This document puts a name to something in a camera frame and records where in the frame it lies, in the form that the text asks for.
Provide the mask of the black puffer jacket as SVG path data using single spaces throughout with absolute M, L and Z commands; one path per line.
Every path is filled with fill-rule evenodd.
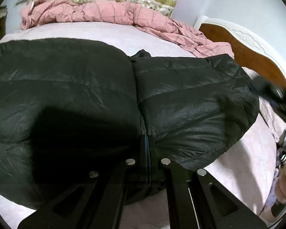
M 259 113 L 250 78 L 227 54 L 133 56 L 100 41 L 50 38 L 0 44 L 0 195 L 38 209 L 30 133 L 40 114 L 80 114 L 135 127 L 156 153 L 194 171 L 211 164 Z

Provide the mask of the wooden white headboard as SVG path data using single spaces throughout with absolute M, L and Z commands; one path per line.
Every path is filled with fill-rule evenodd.
M 235 61 L 277 85 L 286 87 L 286 60 L 266 40 L 251 30 L 222 19 L 198 17 L 194 28 L 214 42 L 228 42 Z

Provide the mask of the pink bed sheet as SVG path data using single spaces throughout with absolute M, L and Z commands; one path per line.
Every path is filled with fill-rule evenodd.
M 97 40 L 121 49 L 127 55 L 146 50 L 152 56 L 188 57 L 171 42 L 144 33 L 133 26 L 105 22 L 51 23 L 5 35 L 3 42 L 43 38 Z M 275 170 L 275 140 L 284 123 L 262 103 L 262 114 L 230 150 L 207 166 L 207 171 L 255 214 L 260 214 L 272 191 Z M 125 207 L 121 228 L 169 228 L 166 192 Z

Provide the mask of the pink checked quilt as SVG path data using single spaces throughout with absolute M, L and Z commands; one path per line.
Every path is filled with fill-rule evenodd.
M 107 22 L 131 25 L 140 31 L 178 45 L 196 57 L 228 54 L 234 57 L 231 44 L 212 42 L 201 31 L 169 18 L 140 4 L 95 1 L 76 4 L 69 0 L 31 1 L 20 11 L 21 29 L 54 22 Z

